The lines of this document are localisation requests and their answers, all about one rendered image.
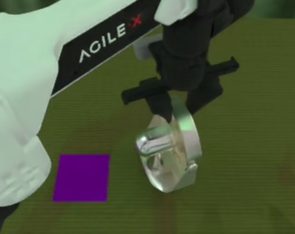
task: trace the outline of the agilex logo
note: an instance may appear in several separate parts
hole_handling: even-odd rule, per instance
[[[127,35],[128,31],[136,28],[142,23],[141,14],[131,17],[129,22],[117,25],[115,28],[109,30],[107,33],[98,36],[93,40],[88,49],[82,49],[80,52],[79,63],[83,63],[88,58],[99,53],[102,49],[109,47],[111,44],[116,43],[120,38]]]

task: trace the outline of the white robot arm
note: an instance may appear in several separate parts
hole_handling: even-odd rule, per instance
[[[196,7],[197,0],[61,0],[27,14],[0,13],[0,207],[30,196],[49,174],[51,162],[37,134],[50,98],[158,23],[171,25]],[[124,22],[119,12],[132,15]],[[151,12],[155,21],[131,30],[131,21],[140,23],[136,15],[144,21]],[[104,25],[107,20],[119,22],[114,35],[103,28],[112,27]]]

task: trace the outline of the red letter x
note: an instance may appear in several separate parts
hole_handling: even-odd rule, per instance
[[[141,21],[141,14],[137,14],[136,17],[132,17],[132,18],[130,19],[130,21],[132,22],[132,24],[131,24],[131,23],[128,24],[129,27],[131,27],[131,28],[135,28],[138,24],[141,24],[141,23],[142,23],[142,21]]]

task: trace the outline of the purple paper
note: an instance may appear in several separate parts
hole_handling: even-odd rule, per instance
[[[60,155],[53,201],[106,201],[109,163],[109,155]]]

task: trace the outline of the purple mat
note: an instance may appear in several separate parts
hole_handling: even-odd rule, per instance
[[[106,201],[109,163],[109,155],[60,155],[53,201]]]

